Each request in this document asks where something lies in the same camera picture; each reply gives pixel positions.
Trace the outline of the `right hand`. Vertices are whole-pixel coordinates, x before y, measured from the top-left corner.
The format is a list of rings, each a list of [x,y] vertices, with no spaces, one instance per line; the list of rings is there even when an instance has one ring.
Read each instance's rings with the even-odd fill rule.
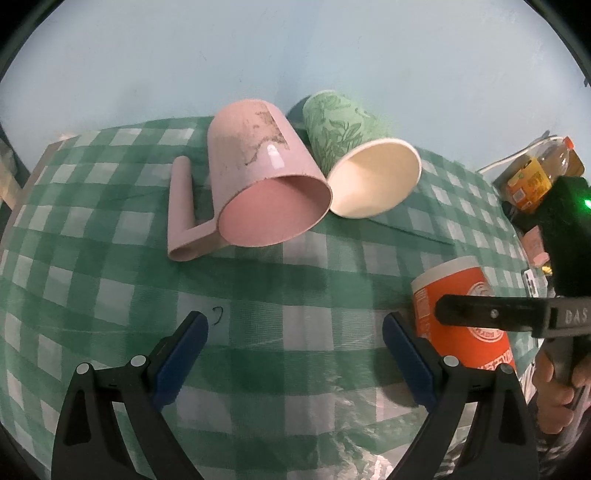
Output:
[[[537,390],[538,424],[545,434],[559,434],[569,426],[574,413],[568,408],[575,390],[590,384],[590,356],[587,355],[574,369],[571,386],[554,379],[554,364],[541,349],[535,360],[533,384]]]

